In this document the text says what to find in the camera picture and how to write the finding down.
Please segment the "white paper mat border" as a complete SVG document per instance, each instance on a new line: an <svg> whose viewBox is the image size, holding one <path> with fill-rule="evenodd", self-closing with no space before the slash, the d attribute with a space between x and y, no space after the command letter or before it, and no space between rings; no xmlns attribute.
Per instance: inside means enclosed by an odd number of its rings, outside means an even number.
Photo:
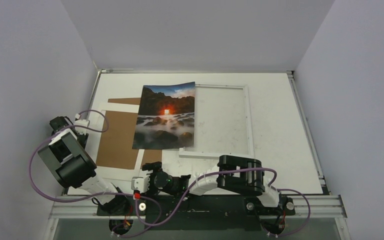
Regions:
<svg viewBox="0 0 384 240"><path fill-rule="evenodd" d="M105 179L130 181L139 176L143 150L133 149L139 106L103 102L98 113L90 113L86 151L96 162L97 174Z"/></svg>

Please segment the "landscape sunset photo print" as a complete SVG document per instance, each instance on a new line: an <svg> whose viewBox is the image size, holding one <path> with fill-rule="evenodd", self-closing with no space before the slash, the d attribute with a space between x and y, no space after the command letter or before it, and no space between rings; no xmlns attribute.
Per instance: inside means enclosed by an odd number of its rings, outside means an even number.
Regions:
<svg viewBox="0 0 384 240"><path fill-rule="evenodd" d="M193 147L196 83L142 87L133 149L168 150Z"/></svg>

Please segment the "white brown backing board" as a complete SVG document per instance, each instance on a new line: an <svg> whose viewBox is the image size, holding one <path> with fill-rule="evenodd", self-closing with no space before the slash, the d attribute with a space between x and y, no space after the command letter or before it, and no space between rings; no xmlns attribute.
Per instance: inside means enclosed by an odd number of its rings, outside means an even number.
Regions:
<svg viewBox="0 0 384 240"><path fill-rule="evenodd" d="M162 160L161 150L133 149L139 103L139 98L114 98L99 106L109 122L103 124L109 129L99 140L96 157L99 167L132 171L143 163Z"/></svg>

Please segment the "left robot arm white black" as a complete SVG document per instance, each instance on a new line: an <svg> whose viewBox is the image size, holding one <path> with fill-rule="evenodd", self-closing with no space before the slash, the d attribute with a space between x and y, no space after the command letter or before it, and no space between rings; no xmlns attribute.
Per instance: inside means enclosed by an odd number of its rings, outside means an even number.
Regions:
<svg viewBox="0 0 384 240"><path fill-rule="evenodd" d="M119 187L97 174L97 165L85 150L89 134L69 127L71 123L66 116L50 120L52 137L38 149L38 156L63 188L80 189L91 195L99 214L127 214L131 209L129 200L121 195Z"/></svg>

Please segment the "white picture frame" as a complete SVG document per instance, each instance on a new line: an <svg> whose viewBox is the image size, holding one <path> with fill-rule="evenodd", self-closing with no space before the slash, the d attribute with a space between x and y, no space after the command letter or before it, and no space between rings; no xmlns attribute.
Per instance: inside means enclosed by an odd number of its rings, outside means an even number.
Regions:
<svg viewBox="0 0 384 240"><path fill-rule="evenodd" d="M247 85L197 84L194 129L194 146L180 148L182 158L254 158Z"/></svg>

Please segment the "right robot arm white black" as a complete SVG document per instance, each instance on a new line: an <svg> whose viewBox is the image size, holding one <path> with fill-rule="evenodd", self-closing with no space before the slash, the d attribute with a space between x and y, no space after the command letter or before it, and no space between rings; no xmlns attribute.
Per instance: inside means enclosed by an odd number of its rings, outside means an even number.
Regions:
<svg viewBox="0 0 384 240"><path fill-rule="evenodd" d="M155 196L160 192L173 197L203 196L222 189L244 197L248 211L260 215L294 215L293 200L282 195L273 181L265 176L261 161L235 155L221 155L218 163L207 171L191 175L172 176L163 171L162 162L146 163L141 167L144 177L131 181L134 192Z"/></svg>

